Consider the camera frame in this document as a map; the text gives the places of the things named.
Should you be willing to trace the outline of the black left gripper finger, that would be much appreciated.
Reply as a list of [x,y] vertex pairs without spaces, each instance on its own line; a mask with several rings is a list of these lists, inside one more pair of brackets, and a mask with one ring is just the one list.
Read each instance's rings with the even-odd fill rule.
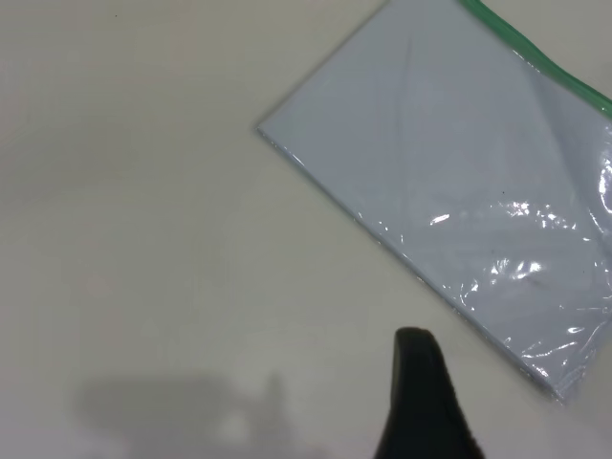
[[390,410],[377,458],[482,458],[435,337],[404,327],[394,336]]

